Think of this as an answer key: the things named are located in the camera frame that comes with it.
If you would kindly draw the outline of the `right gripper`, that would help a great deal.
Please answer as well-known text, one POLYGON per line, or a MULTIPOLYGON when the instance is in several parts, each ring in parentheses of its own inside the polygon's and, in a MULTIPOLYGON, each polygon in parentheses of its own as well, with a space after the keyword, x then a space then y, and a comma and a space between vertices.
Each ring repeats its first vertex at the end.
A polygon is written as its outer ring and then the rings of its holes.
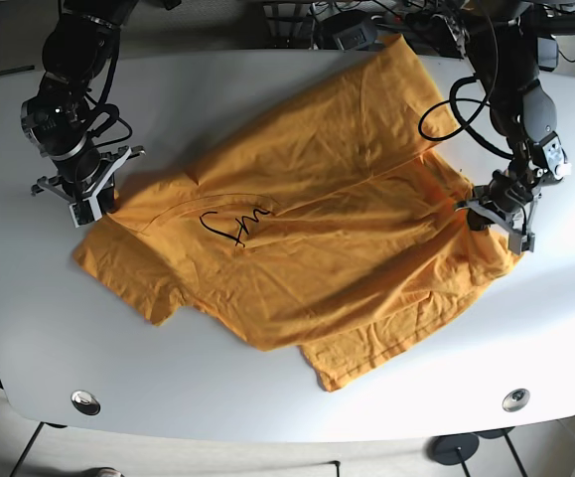
MULTIPOLYGON (((97 148, 91 148, 65 171, 59 170, 59 174, 52 178, 40 178, 36 183, 36 194, 50 191, 65 200, 70 200, 75 198, 76 192, 82 197, 91 195, 96 186, 100 186, 99 192, 105 187, 115 187, 114 172, 111 172, 107 179, 104 177, 107 169, 111 166, 118 169, 121 158, 128 161, 145 154, 146 151, 142 146, 122 146, 114 153, 100 152, 97 148)), ((76 228, 102 218, 102 209, 96 198, 85 198, 83 201, 70 203, 69 209, 76 228)))

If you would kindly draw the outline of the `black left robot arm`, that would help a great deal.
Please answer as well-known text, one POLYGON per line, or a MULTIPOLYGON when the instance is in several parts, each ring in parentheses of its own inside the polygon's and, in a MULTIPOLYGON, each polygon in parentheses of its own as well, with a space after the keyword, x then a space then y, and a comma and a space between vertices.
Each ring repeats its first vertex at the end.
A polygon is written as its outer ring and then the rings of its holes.
POLYGON ((475 1, 460 10, 464 52, 474 73, 449 92, 458 115, 459 89, 479 81, 491 124, 509 148, 504 154, 507 168, 495 171, 489 184, 474 187, 471 198, 457 207, 466 211, 473 231, 501 227, 516 255, 534 249, 532 221, 542 188, 561 183, 571 173, 556 132, 555 103, 541 85, 534 52, 518 25, 523 9, 518 1, 502 6, 475 1))

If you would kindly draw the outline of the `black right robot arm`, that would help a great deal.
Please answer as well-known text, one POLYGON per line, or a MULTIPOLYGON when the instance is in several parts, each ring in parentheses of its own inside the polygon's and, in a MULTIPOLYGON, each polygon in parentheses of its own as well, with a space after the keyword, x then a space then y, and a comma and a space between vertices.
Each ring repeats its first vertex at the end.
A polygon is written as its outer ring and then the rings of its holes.
POLYGON ((45 41, 45 69, 37 94, 21 107, 25 136, 51 160, 55 176, 41 177, 32 195, 51 192, 68 203, 76 227, 115 211, 115 173, 144 154, 122 136, 100 137, 123 124, 108 97, 119 58, 123 25, 133 1, 63 1, 59 20, 45 41), (110 144, 116 151, 109 151, 110 144))

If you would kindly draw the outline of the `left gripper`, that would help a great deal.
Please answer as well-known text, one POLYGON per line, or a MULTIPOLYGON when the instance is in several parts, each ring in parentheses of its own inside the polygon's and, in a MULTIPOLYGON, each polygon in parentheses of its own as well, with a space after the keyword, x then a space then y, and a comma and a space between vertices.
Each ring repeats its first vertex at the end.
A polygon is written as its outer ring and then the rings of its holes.
POLYGON ((540 179, 532 172, 516 175, 494 171, 489 184, 475 186, 472 197, 457 202, 454 210, 473 211, 488 218, 508 233, 509 251, 523 254, 534 251, 532 223, 539 197, 540 179))

